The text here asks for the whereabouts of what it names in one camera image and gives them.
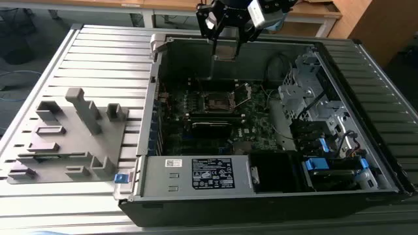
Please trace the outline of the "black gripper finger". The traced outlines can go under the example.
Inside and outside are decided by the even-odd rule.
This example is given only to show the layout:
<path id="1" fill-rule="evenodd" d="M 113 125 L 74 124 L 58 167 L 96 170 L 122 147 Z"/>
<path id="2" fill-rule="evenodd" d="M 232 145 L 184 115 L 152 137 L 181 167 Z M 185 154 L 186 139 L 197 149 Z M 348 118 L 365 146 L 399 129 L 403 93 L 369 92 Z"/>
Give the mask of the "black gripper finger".
<path id="1" fill-rule="evenodd" d="M 240 46 L 248 41 L 251 42 L 255 41 L 259 34 L 261 33 L 261 30 L 255 27 L 253 23 L 236 24 L 235 28 L 237 29 L 236 49 L 235 49 L 235 59 L 236 59 L 239 56 Z"/>
<path id="2" fill-rule="evenodd" d="M 213 56 L 217 37 L 224 28 L 224 11 L 217 6 L 196 6 L 196 18 L 201 37 L 212 42 L 210 55 Z"/>

